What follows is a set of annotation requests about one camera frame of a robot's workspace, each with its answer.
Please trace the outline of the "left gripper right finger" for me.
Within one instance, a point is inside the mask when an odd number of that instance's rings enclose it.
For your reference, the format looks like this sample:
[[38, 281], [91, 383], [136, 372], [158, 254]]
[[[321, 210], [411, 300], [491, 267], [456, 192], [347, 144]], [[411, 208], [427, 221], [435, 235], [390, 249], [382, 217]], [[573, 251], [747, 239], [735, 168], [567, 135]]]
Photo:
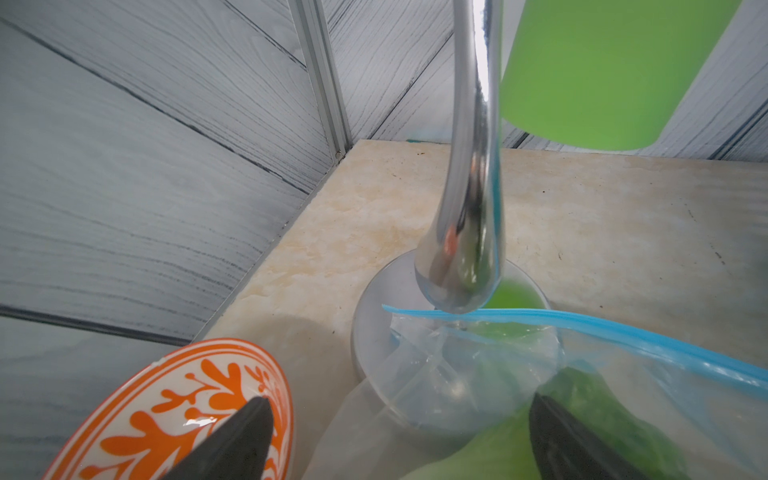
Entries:
[[647, 479], [550, 396], [534, 395], [529, 438], [542, 479]]

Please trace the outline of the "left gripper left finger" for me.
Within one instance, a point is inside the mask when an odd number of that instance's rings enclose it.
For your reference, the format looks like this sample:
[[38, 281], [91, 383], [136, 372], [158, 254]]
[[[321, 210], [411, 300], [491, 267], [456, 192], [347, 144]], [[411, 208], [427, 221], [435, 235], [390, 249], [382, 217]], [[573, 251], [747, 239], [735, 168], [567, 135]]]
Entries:
[[175, 465], [164, 480], [260, 479], [272, 440], [268, 398], [254, 397]]

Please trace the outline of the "chinese cabbage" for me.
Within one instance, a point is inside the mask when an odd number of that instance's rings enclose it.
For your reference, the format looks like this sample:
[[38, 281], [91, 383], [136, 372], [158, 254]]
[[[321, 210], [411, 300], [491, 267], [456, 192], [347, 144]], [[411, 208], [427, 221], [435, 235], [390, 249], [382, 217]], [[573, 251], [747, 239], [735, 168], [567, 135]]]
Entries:
[[603, 378], [565, 368], [511, 417], [410, 479], [685, 479], [680, 448]]

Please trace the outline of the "clear zipper bag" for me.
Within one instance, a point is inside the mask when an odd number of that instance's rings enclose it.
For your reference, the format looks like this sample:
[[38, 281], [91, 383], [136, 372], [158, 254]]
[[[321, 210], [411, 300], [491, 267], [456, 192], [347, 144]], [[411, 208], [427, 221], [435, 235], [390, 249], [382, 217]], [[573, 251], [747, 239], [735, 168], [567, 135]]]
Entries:
[[309, 479], [763, 479], [764, 369], [555, 310], [391, 310]]

